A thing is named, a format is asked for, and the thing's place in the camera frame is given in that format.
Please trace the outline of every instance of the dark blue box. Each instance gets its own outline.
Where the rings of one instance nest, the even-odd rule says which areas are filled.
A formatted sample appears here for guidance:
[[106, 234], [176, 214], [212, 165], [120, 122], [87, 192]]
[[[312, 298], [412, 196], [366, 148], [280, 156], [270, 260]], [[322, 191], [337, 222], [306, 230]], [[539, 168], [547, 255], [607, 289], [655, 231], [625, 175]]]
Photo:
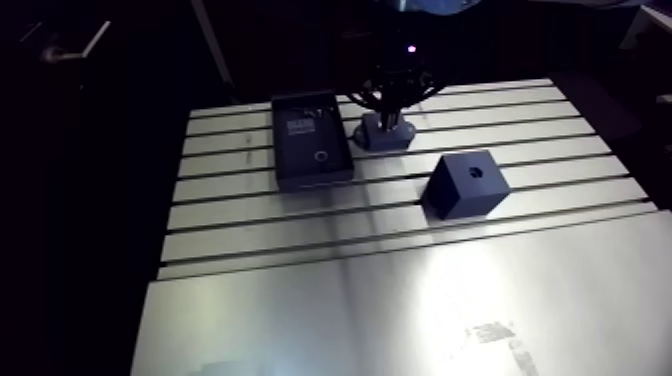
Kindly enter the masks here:
[[422, 195], [440, 219], [486, 215], [511, 193], [489, 151], [444, 154]]
[[354, 164], [333, 93], [275, 97], [271, 107], [275, 178], [281, 191], [352, 180]]

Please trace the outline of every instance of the metal plate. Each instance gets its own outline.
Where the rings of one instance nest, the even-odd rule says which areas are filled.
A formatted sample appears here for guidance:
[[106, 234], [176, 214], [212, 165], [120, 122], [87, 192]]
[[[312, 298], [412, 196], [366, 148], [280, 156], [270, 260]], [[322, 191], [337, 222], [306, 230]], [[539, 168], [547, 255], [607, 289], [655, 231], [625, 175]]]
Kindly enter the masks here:
[[[522, 87], [538, 87], [538, 86], [549, 86], [552, 85], [551, 80], [544, 78], [538, 80], [525, 80], [525, 81], [503, 81], [503, 82], [493, 82], [493, 83], [484, 83], [484, 84], [475, 84], [475, 85], [457, 85], [449, 86], [444, 88], [439, 92], [439, 94], [456, 94], [456, 93], [468, 93], [474, 91], [490, 91], [490, 90], [501, 90], [501, 89], [515, 89]], [[344, 95], [337, 96], [339, 103], [350, 103], [350, 99]], [[240, 106], [228, 106], [228, 107], [216, 107], [216, 108], [206, 108], [201, 110], [191, 111], [190, 117], [211, 117], [219, 115], [229, 115], [236, 113], [245, 113], [245, 112], [256, 112], [256, 111], [266, 111], [270, 110], [271, 104], [268, 102], [265, 103], [254, 103], [246, 104]]]
[[[473, 148], [477, 146], [495, 146], [511, 142], [544, 140], [593, 133], [595, 133], [593, 128], [582, 118], [418, 133], [409, 146], [406, 154], [425, 153], [435, 150]], [[371, 153], [362, 151], [352, 143], [350, 149], [355, 160], [372, 157]], [[272, 149], [248, 150], [236, 153], [183, 158], [182, 163], [180, 164], [179, 175], [180, 177], [189, 177], [217, 173], [243, 172], [267, 169], [272, 168], [273, 166], [274, 160]]]
[[[502, 169], [509, 186], [526, 187], [569, 183], [627, 174], [616, 157], [551, 162]], [[404, 179], [299, 192], [269, 194], [191, 205], [174, 206], [171, 230], [249, 221], [287, 219], [295, 216], [343, 210], [375, 209], [416, 202], [428, 178]]]
[[[472, 149], [457, 149], [450, 150], [450, 152], [457, 153], [468, 150]], [[594, 156], [609, 152], [607, 145], [597, 136], [493, 146], [487, 148], [487, 150], [490, 151], [500, 166]], [[436, 166], [441, 154], [443, 153], [357, 161], [355, 163], [355, 180], [394, 179], [414, 174], [428, 174]], [[273, 171], [258, 171], [180, 180], [175, 186], [173, 200], [181, 202], [207, 198], [226, 198], [277, 192], [277, 190]]]
[[656, 206], [650, 202], [630, 202], [609, 205], [606, 207], [591, 207], [572, 212], [514, 218], [499, 222], [489, 221], [470, 223], [464, 226], [457, 225], [453, 226], [450, 231], [417, 234], [402, 238], [362, 241], [356, 244], [311, 248], [307, 250], [255, 256], [241, 256], [222, 260], [209, 260], [207, 262], [177, 263], [161, 268], [159, 270], [158, 279], [184, 278], [279, 265], [325, 261], [334, 258], [418, 248], [432, 244], [453, 243], [505, 234], [539, 231], [567, 225], [577, 225], [605, 219], [651, 213], [657, 210]]
[[659, 212], [156, 282], [132, 374], [656, 375], [671, 225]]
[[[559, 101], [565, 98], [558, 89], [552, 87], [465, 94], [464, 96], [467, 96], [468, 98], [464, 101], [462, 100], [462, 96], [463, 95], [445, 95], [430, 98], [427, 100], [427, 106], [432, 108], [433, 111], [448, 111], [502, 104]], [[370, 110], [354, 103], [344, 103], [340, 105], [340, 112], [343, 120], [358, 119], [363, 113], [369, 111]], [[427, 110], [422, 109], [421, 105], [415, 105], [405, 108], [402, 112], [405, 114], [414, 114], [424, 111]], [[272, 118], [270, 111], [197, 118], [189, 121], [189, 124], [187, 125], [187, 134], [194, 136], [208, 133], [270, 128], [271, 123]]]
[[[485, 218], [433, 222], [431, 226], [446, 227], [450, 223], [566, 211], [644, 198], [646, 194], [634, 179], [542, 188], [512, 193]], [[413, 205], [178, 233], [166, 236], [162, 261], [317, 246], [373, 236], [402, 236], [429, 226], [421, 208]]]

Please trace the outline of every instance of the blue cube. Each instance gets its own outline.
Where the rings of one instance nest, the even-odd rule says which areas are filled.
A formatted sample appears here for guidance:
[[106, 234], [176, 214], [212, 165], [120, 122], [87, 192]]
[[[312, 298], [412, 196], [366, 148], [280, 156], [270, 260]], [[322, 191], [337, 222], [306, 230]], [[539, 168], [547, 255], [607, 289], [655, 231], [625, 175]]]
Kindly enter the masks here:
[[489, 151], [444, 154], [422, 194], [440, 219], [482, 216], [511, 193]]

